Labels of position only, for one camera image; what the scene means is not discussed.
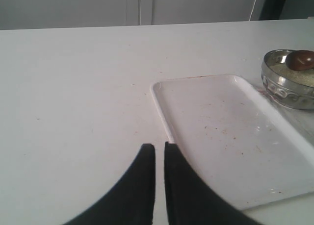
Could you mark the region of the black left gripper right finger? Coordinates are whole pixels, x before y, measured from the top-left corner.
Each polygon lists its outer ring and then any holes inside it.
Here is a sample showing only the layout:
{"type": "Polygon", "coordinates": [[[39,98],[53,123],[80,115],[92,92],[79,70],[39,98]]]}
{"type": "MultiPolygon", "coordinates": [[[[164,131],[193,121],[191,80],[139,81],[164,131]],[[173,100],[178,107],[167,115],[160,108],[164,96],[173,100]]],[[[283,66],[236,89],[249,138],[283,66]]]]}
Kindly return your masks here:
{"type": "Polygon", "coordinates": [[[165,142],[164,184],[170,225],[256,225],[196,174],[179,147],[165,142]]]}

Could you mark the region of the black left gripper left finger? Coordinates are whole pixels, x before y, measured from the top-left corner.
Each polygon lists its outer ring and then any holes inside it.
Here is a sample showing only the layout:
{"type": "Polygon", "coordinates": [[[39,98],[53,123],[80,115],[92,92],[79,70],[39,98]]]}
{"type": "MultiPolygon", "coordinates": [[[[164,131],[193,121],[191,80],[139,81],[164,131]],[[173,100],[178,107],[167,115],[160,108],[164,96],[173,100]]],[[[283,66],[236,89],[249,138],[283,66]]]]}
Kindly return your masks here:
{"type": "Polygon", "coordinates": [[[156,195],[156,152],[143,144],[118,182],[68,225],[151,225],[156,195]]]}

